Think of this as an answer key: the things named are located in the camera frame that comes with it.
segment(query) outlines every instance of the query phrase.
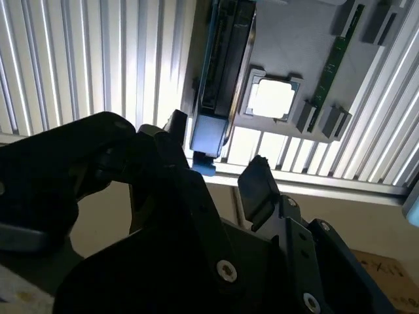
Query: screw head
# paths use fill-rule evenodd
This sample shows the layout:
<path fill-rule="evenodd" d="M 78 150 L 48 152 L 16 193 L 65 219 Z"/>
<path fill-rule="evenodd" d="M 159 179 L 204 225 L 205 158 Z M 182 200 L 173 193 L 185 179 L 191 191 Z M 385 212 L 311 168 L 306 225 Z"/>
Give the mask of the screw head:
<path fill-rule="evenodd" d="M 0 181 L 0 196 L 6 192 L 6 186 L 3 182 Z"/>
<path fill-rule="evenodd" d="M 314 314 L 320 314 L 320 304 L 315 297 L 313 297 L 310 293 L 304 293 L 302 295 L 302 299 L 304 300 L 304 304 L 310 310 L 310 312 Z"/>
<path fill-rule="evenodd" d="M 217 272 L 219 276 L 228 283 L 233 283 L 237 280 L 236 268 L 228 260 L 218 261 Z"/>
<path fill-rule="evenodd" d="M 325 223 L 324 221 L 321 222 L 321 226 L 323 227 L 324 230 L 330 231 L 329 225 L 327 223 Z"/>
<path fill-rule="evenodd" d="M 292 198 L 288 198 L 288 203 L 293 207 L 297 206 L 297 203 L 295 203 L 295 200 L 293 200 Z"/>

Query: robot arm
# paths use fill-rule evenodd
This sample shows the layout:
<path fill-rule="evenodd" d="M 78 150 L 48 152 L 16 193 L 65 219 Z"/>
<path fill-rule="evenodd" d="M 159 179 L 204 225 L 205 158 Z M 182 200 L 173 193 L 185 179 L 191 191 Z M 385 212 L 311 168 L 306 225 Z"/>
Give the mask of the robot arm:
<path fill-rule="evenodd" d="M 3 251 L 57 249 L 81 198 L 130 185 L 131 234 L 68 273 L 55 313 L 395 313 L 336 231 L 301 218 L 264 158 L 238 180 L 252 231 L 220 219 L 183 153 L 185 122 L 177 111 L 166 131 L 136 133 L 100 113 L 0 148 Z"/>

